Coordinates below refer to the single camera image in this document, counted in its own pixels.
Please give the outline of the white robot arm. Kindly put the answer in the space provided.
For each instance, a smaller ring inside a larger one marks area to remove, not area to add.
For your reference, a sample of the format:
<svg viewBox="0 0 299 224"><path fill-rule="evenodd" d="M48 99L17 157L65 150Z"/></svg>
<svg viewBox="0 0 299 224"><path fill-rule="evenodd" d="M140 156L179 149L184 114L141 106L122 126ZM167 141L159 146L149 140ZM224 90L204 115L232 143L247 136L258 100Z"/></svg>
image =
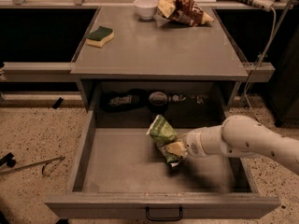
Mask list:
<svg viewBox="0 0 299 224"><path fill-rule="evenodd" d="M233 115L222 125L193 129L166 145L169 153L185 159L265 156L299 175L299 141L275 133L255 119Z"/></svg>

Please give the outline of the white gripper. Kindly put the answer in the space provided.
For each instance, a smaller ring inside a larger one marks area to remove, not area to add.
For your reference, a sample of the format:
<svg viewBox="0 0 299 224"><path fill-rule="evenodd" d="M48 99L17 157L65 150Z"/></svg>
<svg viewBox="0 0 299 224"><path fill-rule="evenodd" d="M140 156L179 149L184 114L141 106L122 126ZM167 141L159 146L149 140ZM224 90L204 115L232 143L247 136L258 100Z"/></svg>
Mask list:
<svg viewBox="0 0 299 224"><path fill-rule="evenodd" d="M202 130L192 130L185 133L182 142L177 141L167 144L166 150L174 155L186 157L188 153L195 158L204 158L207 156L201 143Z"/></svg>

